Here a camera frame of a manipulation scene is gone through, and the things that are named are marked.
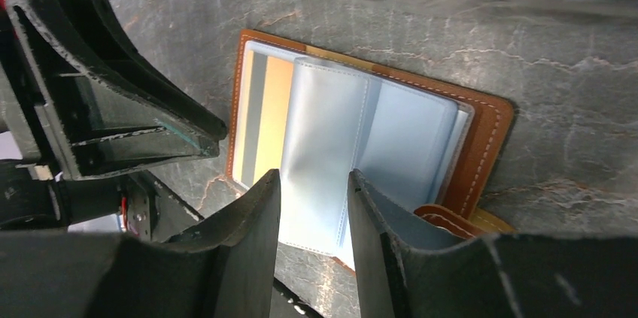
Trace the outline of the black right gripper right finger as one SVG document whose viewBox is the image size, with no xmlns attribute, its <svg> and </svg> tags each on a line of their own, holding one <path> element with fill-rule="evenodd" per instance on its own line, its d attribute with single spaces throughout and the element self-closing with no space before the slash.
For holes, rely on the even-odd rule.
<svg viewBox="0 0 638 318">
<path fill-rule="evenodd" d="M 489 233 L 464 240 L 360 171 L 348 213 L 364 317 L 635 317 L 637 236 Z"/>
</svg>

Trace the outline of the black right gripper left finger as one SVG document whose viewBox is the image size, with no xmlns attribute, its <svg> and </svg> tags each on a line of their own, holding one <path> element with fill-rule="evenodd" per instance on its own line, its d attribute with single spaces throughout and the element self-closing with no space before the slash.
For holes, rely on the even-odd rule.
<svg viewBox="0 0 638 318">
<path fill-rule="evenodd" d="M 278 170 L 165 243 L 131 234 L 1 235 L 3 317 L 266 317 Z"/>
</svg>

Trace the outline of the brown leather card holder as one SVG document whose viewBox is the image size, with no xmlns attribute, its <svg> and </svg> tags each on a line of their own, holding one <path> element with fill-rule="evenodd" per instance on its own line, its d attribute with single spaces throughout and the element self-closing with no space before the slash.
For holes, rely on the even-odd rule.
<svg viewBox="0 0 638 318">
<path fill-rule="evenodd" d="M 456 237 L 511 231 L 478 208 L 514 117 L 511 102 L 250 29 L 241 33 L 235 64 L 228 177 L 235 181 L 239 90 L 248 50 L 293 63 L 276 168 L 281 243 L 354 269 L 346 198 L 354 169 L 400 207 Z"/>
</svg>

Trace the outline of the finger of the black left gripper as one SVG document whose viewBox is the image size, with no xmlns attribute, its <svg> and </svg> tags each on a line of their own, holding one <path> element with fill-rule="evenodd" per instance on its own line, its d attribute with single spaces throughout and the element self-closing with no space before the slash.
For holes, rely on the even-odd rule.
<svg viewBox="0 0 638 318">
<path fill-rule="evenodd" d="M 139 53 L 109 0 L 5 0 L 5 123 L 25 165 L 69 180 L 214 158 L 227 135 Z"/>
</svg>

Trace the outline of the gold credit card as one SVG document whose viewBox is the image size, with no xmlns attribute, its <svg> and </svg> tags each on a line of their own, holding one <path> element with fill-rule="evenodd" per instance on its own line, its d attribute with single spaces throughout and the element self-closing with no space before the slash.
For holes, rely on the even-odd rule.
<svg viewBox="0 0 638 318">
<path fill-rule="evenodd" d="M 233 178 L 243 186 L 281 166 L 292 75 L 290 61 L 245 52 L 232 166 Z"/>
</svg>

